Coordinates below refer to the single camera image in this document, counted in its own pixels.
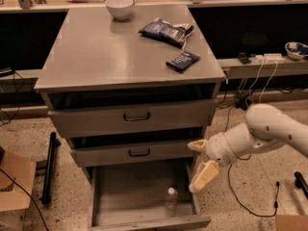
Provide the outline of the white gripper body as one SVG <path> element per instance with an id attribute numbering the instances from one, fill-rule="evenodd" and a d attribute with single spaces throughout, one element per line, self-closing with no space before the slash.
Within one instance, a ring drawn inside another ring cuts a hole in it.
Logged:
<path id="1" fill-rule="evenodd" d="M 221 167 L 227 167 L 237 161 L 237 137 L 231 132 L 220 132 L 208 139 L 206 155 Z"/>

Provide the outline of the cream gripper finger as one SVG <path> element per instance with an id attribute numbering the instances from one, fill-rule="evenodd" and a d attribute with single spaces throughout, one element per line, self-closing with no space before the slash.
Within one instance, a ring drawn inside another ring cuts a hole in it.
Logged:
<path id="1" fill-rule="evenodd" d="M 189 185 L 191 193 L 200 192 L 209 182 L 211 182 L 219 173 L 217 162 L 210 160 L 201 162 L 197 167 L 196 173 Z"/>
<path id="2" fill-rule="evenodd" d="M 198 141 L 190 141 L 188 143 L 188 148 L 190 150 L 193 150 L 199 153 L 205 153 L 207 144 L 208 144 L 208 141 L 205 139 L 198 140 Z"/>

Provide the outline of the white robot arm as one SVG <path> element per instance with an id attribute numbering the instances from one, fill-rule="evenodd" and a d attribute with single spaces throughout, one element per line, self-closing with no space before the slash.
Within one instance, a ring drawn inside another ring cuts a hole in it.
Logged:
<path id="1" fill-rule="evenodd" d="M 188 143 L 190 150 L 205 155 L 209 161 L 197 168 L 191 180 L 191 193 L 201 191 L 219 173 L 221 167 L 234 164 L 248 154 L 260 154 L 284 144 L 308 157 L 308 126 L 268 104 L 250 106 L 245 123 L 209 138 Z"/>

